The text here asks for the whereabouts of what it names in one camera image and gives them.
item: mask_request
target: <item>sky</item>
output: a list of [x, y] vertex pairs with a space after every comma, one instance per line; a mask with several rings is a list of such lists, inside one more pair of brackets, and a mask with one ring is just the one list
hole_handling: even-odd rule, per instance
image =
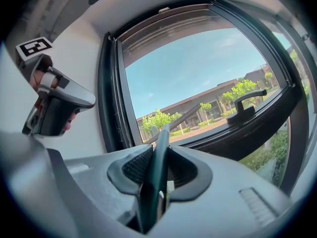
[[[275, 36], [285, 48], [286, 38]], [[136, 118], [244, 77], [266, 63], [238, 29], [211, 30], [166, 44], [126, 68]]]

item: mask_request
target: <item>window frame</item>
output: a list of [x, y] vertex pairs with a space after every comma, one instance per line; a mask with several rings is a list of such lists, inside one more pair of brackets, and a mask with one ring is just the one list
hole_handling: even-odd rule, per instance
[[[273, 15], [272, 13], [263, 10], [261, 8], [245, 4], [243, 2], [234, 2], [235, 5], [244, 9], [251, 16], [258, 18], [270, 25], [275, 27], [284, 37], [289, 41], [291, 46], [294, 48], [299, 56], [299, 60], [304, 65], [304, 70], [308, 76], [308, 80], [311, 87], [312, 100], [314, 104], [314, 113], [317, 113], [317, 65], [312, 56], [312, 50], [309, 50], [307, 46], [307, 40], [304, 38], [305, 35], [300, 36], [299, 33], [287, 22], [284, 18], [279, 15]], [[313, 122], [311, 133], [309, 133], [309, 139], [307, 141], [307, 150], [301, 165], [300, 173], [305, 169], [317, 142], [316, 136], [317, 130], [317, 117]]]
[[[239, 9], [233, 4], [224, 1], [224, 0], [187, 0], [179, 3], [173, 3], [167, 5], [165, 7], [169, 7], [171, 10], [168, 10], [166, 13], [158, 13], [158, 8], [156, 11], [150, 11], [148, 13], [143, 14], [142, 16], [136, 18], [135, 20], [129, 22], [122, 29], [119, 29], [118, 32], [110, 35], [108, 34], [105, 37], [107, 42], [111, 42], [112, 47], [112, 56], [108, 57], [110, 64], [112, 64], [112, 76], [115, 80], [111, 81], [112, 88], [112, 97], [118, 98], [120, 100], [116, 101], [116, 106], [114, 107], [113, 115], [119, 112], [122, 115], [116, 116], [116, 126], [114, 127], [114, 131], [118, 132], [117, 135], [127, 134], [124, 139], [117, 139], [119, 144], [119, 148], [114, 150], [121, 150], [121, 148], [135, 146], [137, 142], [140, 142], [141, 135], [138, 130], [138, 125], [136, 118], [134, 116], [134, 111], [132, 107], [131, 98], [128, 92], [128, 86], [125, 75], [125, 67], [123, 60], [123, 50], [119, 49], [122, 45], [122, 41], [131, 36], [131, 34], [138, 31], [138, 29], [144, 28], [149, 23], [153, 23], [156, 19], [163, 19], [167, 15], [174, 15], [180, 12], [208, 8], [210, 11], [217, 13], [222, 16], [226, 20], [228, 20], [231, 24], [233, 24], [236, 28], [238, 28], [249, 40], [258, 48], [260, 53], [265, 58], [266, 62], [271, 67], [272, 71], [275, 74], [276, 80], [280, 85], [280, 91], [275, 94], [269, 103], [265, 103], [265, 105], [259, 105], [256, 107], [256, 114], [252, 119], [245, 122], [243, 126], [228, 126], [227, 124], [217, 127], [211, 131], [202, 133], [200, 135], [193, 136], [189, 139], [184, 139], [177, 141], [178, 145], [190, 147], [194, 149], [202, 149], [202, 145], [205, 144], [210, 147], [210, 144], [215, 142], [219, 145], [220, 140], [225, 140], [226, 142], [232, 142], [233, 138], [247, 138], [250, 139], [253, 137], [255, 141], [265, 142], [267, 141], [278, 129], [279, 127], [290, 117], [289, 124], [290, 127], [294, 127], [300, 123], [301, 129], [290, 129], [290, 144], [289, 144], [289, 159], [287, 162], [287, 167], [285, 171], [285, 177], [287, 179], [283, 179], [281, 189], [286, 193], [289, 193], [295, 184], [296, 178], [298, 176], [301, 163], [303, 160], [303, 155], [305, 154], [306, 149], [306, 141], [308, 135], [308, 110], [307, 110], [307, 102], [304, 97], [304, 90], [300, 84], [296, 84], [299, 82], [298, 72], [288, 56], [287, 52], [284, 50], [279, 41], [274, 37], [274, 35], [269, 31], [269, 29], [263, 25], [259, 20], [252, 18], [245, 11]], [[103, 115], [102, 108], [100, 109], [100, 116]], [[271, 121], [274, 121], [273, 126], [261, 128], [257, 128], [259, 121], [265, 123], [267, 119], [271, 117]], [[258, 130], [258, 134], [255, 136], [250, 136], [250, 130], [255, 131]], [[223, 157], [227, 157], [233, 160], [240, 160], [245, 156], [249, 155], [251, 152], [247, 154], [236, 154], [233, 155], [230, 151], [212, 151], [213, 154], [220, 155]]]

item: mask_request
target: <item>cloud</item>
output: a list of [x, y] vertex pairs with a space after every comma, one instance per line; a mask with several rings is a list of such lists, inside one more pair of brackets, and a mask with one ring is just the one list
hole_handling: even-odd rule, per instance
[[206, 86], [206, 85], [209, 85], [210, 84], [210, 80], [206, 80], [204, 83], [203, 83], [203, 86]]
[[154, 96], [154, 93], [144, 93], [144, 94], [138, 94], [138, 95], [131, 95], [131, 100], [132, 103], [136, 103], [136, 102], [148, 102], [151, 101], [151, 98]]
[[228, 36], [228, 38], [225, 39], [224, 41], [221, 41], [219, 46], [222, 48], [233, 46], [239, 41], [239, 39], [241, 37], [243, 37], [243, 35], [241, 33], [240, 34], [232, 34], [232, 35]]

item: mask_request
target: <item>gray plastic housing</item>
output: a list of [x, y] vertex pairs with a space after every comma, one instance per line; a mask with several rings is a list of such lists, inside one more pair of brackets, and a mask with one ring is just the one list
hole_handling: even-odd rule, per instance
[[25, 134], [61, 136], [73, 113], [77, 114], [95, 105], [95, 95], [54, 68], [53, 60], [48, 55], [40, 54], [25, 61], [20, 70], [28, 82], [36, 70], [50, 72], [58, 80], [55, 88], [41, 83], [37, 86], [41, 108], [31, 111], [23, 129]]
[[292, 206], [277, 187], [245, 166], [172, 146], [206, 163], [212, 181], [194, 200], [171, 202], [153, 228], [141, 234], [125, 224], [138, 214], [137, 197], [119, 192], [107, 170], [145, 147], [64, 162], [58, 151], [32, 137], [0, 133], [1, 173], [25, 216], [62, 237], [252, 237], [274, 226]]

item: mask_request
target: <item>window handle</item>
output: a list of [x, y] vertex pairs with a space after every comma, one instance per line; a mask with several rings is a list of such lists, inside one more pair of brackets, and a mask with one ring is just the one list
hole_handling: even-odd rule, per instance
[[242, 101], [251, 97], [256, 97], [256, 96], [265, 96], [267, 95], [266, 89], [264, 90], [257, 90], [251, 93], [247, 93], [237, 99], [234, 102], [234, 106], [237, 110], [237, 113], [227, 117], [227, 123], [228, 124], [240, 124], [245, 122], [246, 120], [250, 119], [256, 112], [254, 106], [250, 106], [246, 109], [243, 108]]

